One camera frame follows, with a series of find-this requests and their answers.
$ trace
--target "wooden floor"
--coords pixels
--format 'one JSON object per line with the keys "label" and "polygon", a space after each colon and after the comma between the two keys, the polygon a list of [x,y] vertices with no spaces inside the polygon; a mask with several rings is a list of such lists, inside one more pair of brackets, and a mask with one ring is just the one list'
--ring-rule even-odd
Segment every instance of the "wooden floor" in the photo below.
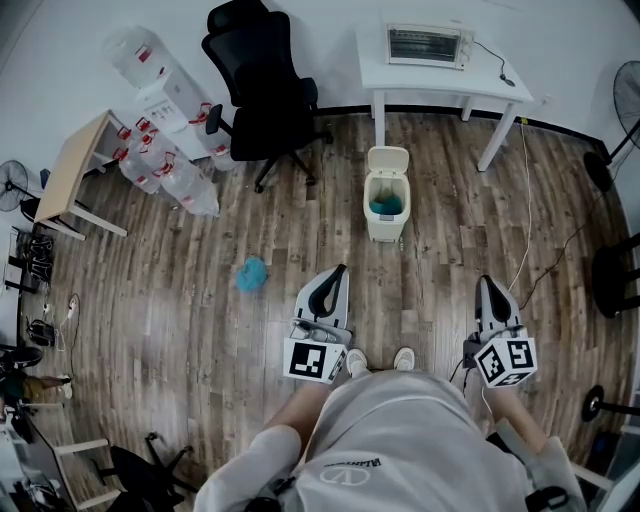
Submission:
{"label": "wooden floor", "polygon": [[[286,158],[262,195],[253,192],[258,164],[216,173],[219,219],[172,211],[118,172],[85,180],[80,199],[126,227],[129,236],[78,220],[86,242],[56,237],[50,302],[60,322],[77,292],[80,331],[72,349],[74,323],[65,325],[66,352],[49,351],[35,373],[69,372],[73,356],[75,396],[64,420],[47,413],[38,421],[52,435],[70,425],[66,435],[75,441],[106,436],[144,456],[144,436],[154,430],[167,457],[183,445],[194,447],[180,472],[201,484],[249,444],[291,393],[294,383],[281,376],[280,347],[296,294],[338,263],[350,272],[349,326],[372,366],[388,368],[406,345],[415,349],[421,368],[448,377],[475,328],[477,278],[489,273],[508,285],[526,248],[520,127],[511,129],[508,145],[480,174],[475,163],[495,122],[422,114],[387,119],[389,144],[411,155],[412,211],[399,244],[373,243],[367,236],[362,194],[374,133],[366,115],[320,118],[318,128],[331,129],[335,143],[314,142],[301,152],[318,175],[313,188]],[[597,197],[582,166],[588,144],[530,127],[524,133],[533,233],[513,288],[521,304]],[[582,424],[586,391],[600,383],[607,398],[620,402],[630,392],[636,313],[606,320],[590,290],[595,250],[625,236],[611,192],[522,315],[537,340],[540,364],[522,397],[576,462],[584,462],[595,432],[621,420],[602,414]],[[260,293],[235,288],[234,273],[248,256],[269,266]],[[42,303],[42,296],[25,297],[25,313],[37,316]],[[461,386],[462,379],[460,371],[454,382]],[[479,376],[472,372],[467,397],[481,427],[489,429],[479,395]],[[105,453],[100,458],[106,461]],[[78,469],[85,473],[78,478],[80,496],[99,487],[87,468],[81,463]]]}

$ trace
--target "fan base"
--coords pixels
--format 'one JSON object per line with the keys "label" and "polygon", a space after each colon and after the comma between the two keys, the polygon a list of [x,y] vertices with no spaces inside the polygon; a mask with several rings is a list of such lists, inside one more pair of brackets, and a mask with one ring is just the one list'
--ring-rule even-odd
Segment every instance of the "fan base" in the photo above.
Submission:
{"label": "fan base", "polygon": [[613,179],[611,179],[609,168],[602,157],[589,151],[584,154],[583,161],[593,184],[602,192],[608,192],[611,189],[611,185],[613,185]]}

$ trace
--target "cable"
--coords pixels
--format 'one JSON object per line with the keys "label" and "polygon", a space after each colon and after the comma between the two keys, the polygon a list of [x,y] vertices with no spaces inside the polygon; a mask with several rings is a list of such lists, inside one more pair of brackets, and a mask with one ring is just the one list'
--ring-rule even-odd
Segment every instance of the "cable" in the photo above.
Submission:
{"label": "cable", "polygon": [[484,405],[486,405],[487,409],[489,409],[489,414],[493,416],[493,411],[491,410],[491,407],[489,407],[489,402],[487,402],[487,399],[484,397],[484,386],[482,386],[482,392],[480,394],[482,395],[482,401],[484,402]]}
{"label": "cable", "polygon": [[520,275],[520,272],[522,272],[522,267],[524,266],[524,262],[527,259],[527,254],[529,254],[529,249],[531,248],[531,223],[532,223],[532,216],[531,216],[531,174],[529,173],[529,156],[527,154],[527,143],[525,141],[524,138],[524,125],[522,123],[520,123],[520,135],[522,135],[522,147],[524,149],[524,168],[527,171],[527,201],[529,203],[529,231],[527,233],[527,249],[524,251],[524,256],[522,257],[522,261],[520,262],[520,268],[518,268],[518,271],[516,272],[515,277],[513,278],[513,281],[511,281],[511,284],[509,285],[509,291],[511,291],[511,288],[513,288],[513,285],[515,284],[516,280],[518,279],[518,276]]}
{"label": "cable", "polygon": [[456,372],[458,371],[458,368],[460,368],[462,361],[464,361],[464,359],[460,359],[460,362],[456,365],[456,368],[453,370],[453,373],[451,374],[451,378],[449,379],[449,382],[453,382],[453,378],[456,376]]}
{"label": "cable", "polygon": [[[627,158],[629,157],[629,155],[632,153],[633,149],[635,148],[634,146],[631,146],[631,149],[627,152],[627,154],[624,156],[624,158],[620,161],[620,163],[617,165],[616,167],[616,174],[613,177],[613,180],[611,181],[611,188],[609,190],[611,190],[613,188],[613,184],[615,183],[615,181],[618,179],[618,174],[620,173],[620,168],[622,167],[622,164],[624,164],[624,162],[627,160]],[[564,246],[562,247],[562,250],[560,251],[560,254],[558,255],[558,257],[556,258],[556,261],[553,263],[553,265],[551,265],[550,267],[548,267],[542,274],[540,274],[538,276],[538,278],[534,281],[533,283],[533,288],[531,288],[531,291],[529,292],[529,295],[527,295],[527,298],[525,299],[524,303],[522,304],[522,306],[520,306],[520,311],[522,311],[524,308],[527,307],[527,304],[529,304],[529,299],[531,299],[531,296],[533,295],[533,292],[536,290],[536,286],[538,286],[538,283],[542,280],[542,278],[544,276],[546,276],[549,272],[551,272],[555,266],[560,263],[560,260],[562,259],[562,256],[564,256],[565,251],[567,250],[567,246],[569,245],[569,242],[571,242],[571,240],[573,240],[573,238],[580,233],[580,231],[582,231],[584,229],[584,227],[587,225],[587,223],[589,222],[589,219],[591,219],[591,215],[593,215],[593,212],[596,209],[596,206],[598,204],[598,202],[600,202],[600,199],[602,199],[607,192],[601,192],[600,195],[598,196],[598,198],[593,202],[593,204],[591,205],[591,208],[589,209],[589,213],[587,213],[586,218],[584,219],[584,222],[582,223],[582,225],[576,229],[573,234],[567,238],[567,241],[564,243]]]}
{"label": "cable", "polygon": [[516,86],[515,82],[513,80],[509,80],[507,78],[507,75],[504,74],[504,64],[505,64],[504,59],[502,57],[500,57],[500,55],[498,55],[497,53],[493,53],[491,50],[489,50],[489,48],[487,48],[482,43],[479,43],[478,41],[474,41],[474,43],[477,44],[478,46],[481,46],[487,52],[489,52],[491,55],[493,55],[494,57],[497,57],[498,59],[500,59],[502,61],[502,64],[500,66],[500,80],[502,80],[505,84],[510,85],[511,87],[515,87]]}
{"label": "cable", "polygon": [[80,309],[80,296],[77,293],[72,293],[71,296],[69,297],[69,302],[71,302],[71,299],[76,298],[76,302],[78,303],[77,305],[77,310],[78,310],[78,321],[76,322],[76,331],[73,334],[73,342],[71,343],[71,351],[69,353],[69,363],[71,365],[71,378],[75,379],[76,378],[76,371],[73,369],[73,349],[76,348],[76,341],[78,341],[78,331],[80,330],[80,313],[81,313],[81,309]]}
{"label": "cable", "polygon": [[[64,341],[64,334],[62,334],[62,327],[64,326],[64,324],[67,322],[67,320],[69,319],[69,317],[65,317],[64,320],[62,321],[62,323],[60,324],[60,327],[58,327],[57,329],[54,328],[53,330],[53,336],[55,338],[55,343],[56,343],[56,350],[58,352],[66,352],[67,351],[67,343]],[[53,315],[53,325],[56,325],[56,316]],[[58,340],[62,339],[62,348],[60,348],[60,343],[58,343]]]}

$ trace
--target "white trash can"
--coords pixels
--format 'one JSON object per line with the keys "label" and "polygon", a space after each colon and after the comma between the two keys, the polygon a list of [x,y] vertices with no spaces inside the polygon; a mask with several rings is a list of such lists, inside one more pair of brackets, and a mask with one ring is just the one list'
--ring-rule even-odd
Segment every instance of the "white trash can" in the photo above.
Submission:
{"label": "white trash can", "polygon": [[376,242],[397,242],[411,211],[406,175],[409,152],[393,146],[375,146],[369,150],[367,165],[363,207],[369,238]]}

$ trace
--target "blue cloth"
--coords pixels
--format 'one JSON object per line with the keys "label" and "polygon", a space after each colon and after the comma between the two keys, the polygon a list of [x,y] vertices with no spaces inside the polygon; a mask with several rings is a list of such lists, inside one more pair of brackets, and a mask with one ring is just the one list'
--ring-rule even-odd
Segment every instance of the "blue cloth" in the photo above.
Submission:
{"label": "blue cloth", "polygon": [[369,205],[373,213],[379,215],[400,215],[402,201],[396,195],[391,195],[382,201],[372,201]]}
{"label": "blue cloth", "polygon": [[241,292],[252,292],[267,280],[267,266],[260,258],[248,258],[236,272],[236,286]]}

